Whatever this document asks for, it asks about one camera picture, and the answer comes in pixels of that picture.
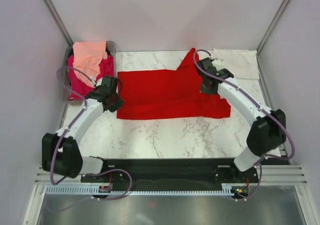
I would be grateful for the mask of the red t shirt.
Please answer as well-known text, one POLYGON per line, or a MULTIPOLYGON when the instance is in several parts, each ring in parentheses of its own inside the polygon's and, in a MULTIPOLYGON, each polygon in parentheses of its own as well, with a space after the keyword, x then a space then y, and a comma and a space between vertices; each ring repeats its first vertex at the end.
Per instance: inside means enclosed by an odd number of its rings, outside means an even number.
POLYGON ((159 120, 190 117, 224 119, 231 115, 231 106, 218 94, 200 92, 202 78, 192 48, 176 70, 121 71, 119 93, 124 101, 116 117, 121 120, 159 120))

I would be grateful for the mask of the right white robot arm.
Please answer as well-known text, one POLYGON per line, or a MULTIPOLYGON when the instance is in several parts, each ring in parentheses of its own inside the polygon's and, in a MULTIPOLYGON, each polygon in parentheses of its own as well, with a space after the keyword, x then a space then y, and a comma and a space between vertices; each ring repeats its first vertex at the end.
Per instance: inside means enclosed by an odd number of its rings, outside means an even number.
POLYGON ((240 87, 229 70, 217 70, 214 61, 207 57, 195 62, 196 70, 202 78, 200 91, 226 99, 250 126, 247 147, 233 160, 235 166, 229 169, 230 178, 240 182, 247 176, 248 169, 286 142, 287 137, 283 131, 286 128, 286 115, 280 109, 272 110, 258 103, 240 87))

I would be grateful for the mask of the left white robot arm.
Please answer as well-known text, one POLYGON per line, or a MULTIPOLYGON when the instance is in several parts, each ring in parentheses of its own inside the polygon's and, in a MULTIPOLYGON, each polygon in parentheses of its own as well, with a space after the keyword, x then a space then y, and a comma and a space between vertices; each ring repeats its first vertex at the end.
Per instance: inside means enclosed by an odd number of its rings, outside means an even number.
POLYGON ((120 98, 123 83, 117 77, 104 76, 86 96, 80 95, 82 105, 69 125, 42 138, 42 169, 49 172, 52 185, 65 178, 92 175, 99 182, 106 181, 110 170, 100 158, 82 156, 79 144, 93 122, 104 112, 119 110, 124 101, 120 98))

